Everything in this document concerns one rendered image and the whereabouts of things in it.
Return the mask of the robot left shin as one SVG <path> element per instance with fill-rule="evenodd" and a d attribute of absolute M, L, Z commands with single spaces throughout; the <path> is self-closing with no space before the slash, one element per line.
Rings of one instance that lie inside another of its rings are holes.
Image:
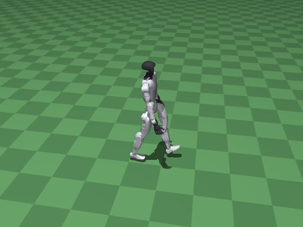
<path fill-rule="evenodd" d="M 170 138 L 169 138 L 169 132 L 168 132 L 168 128 L 166 129 L 166 131 L 164 133 L 161 134 L 162 140 L 165 142 L 167 149 L 170 149 Z"/>

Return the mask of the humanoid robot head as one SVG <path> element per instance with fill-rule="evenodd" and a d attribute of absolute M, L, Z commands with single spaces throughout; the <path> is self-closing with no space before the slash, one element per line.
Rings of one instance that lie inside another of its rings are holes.
<path fill-rule="evenodd" d="M 152 61 L 145 61 L 142 64 L 142 69 L 143 70 L 148 70 L 148 72 L 146 72 L 146 75 L 144 76 L 144 80 L 146 80 L 148 77 L 150 77 L 150 79 L 153 78 L 154 75 L 154 67 L 155 67 L 155 63 Z"/>

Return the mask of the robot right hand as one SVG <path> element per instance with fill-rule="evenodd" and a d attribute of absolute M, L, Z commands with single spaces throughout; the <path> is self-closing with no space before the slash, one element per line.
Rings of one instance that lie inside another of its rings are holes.
<path fill-rule="evenodd" d="M 157 122 L 157 120 L 155 119 L 155 121 L 156 121 L 156 124 L 153 124 L 153 126 L 154 126 L 154 130 L 155 130 L 155 133 L 156 133 L 156 135 L 157 134 L 162 134 L 163 132 L 161 131 L 161 129 L 163 129 L 162 127 L 160 127 L 159 125 L 158 125 L 158 122 Z M 163 129 L 164 130 L 164 129 Z"/>

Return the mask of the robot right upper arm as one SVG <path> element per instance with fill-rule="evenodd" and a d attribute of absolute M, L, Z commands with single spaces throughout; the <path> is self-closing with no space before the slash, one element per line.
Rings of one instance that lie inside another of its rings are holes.
<path fill-rule="evenodd" d="M 151 96 L 150 96 L 150 86 L 148 83 L 144 83 L 143 86 L 142 86 L 142 93 L 144 95 L 144 99 L 145 99 L 145 102 L 146 102 L 146 106 L 148 104 L 152 104 L 153 107 L 154 107 L 154 102 L 151 102 Z"/>

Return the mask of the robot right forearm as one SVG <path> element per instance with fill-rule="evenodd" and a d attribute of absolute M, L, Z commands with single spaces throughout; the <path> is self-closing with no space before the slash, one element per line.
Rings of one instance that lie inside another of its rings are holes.
<path fill-rule="evenodd" d="M 155 121 L 156 118 L 155 118 L 154 109 L 153 109 L 152 104 L 147 105 L 147 111 L 149 113 L 150 120 L 151 120 L 152 124 L 156 124 L 156 121 Z"/>

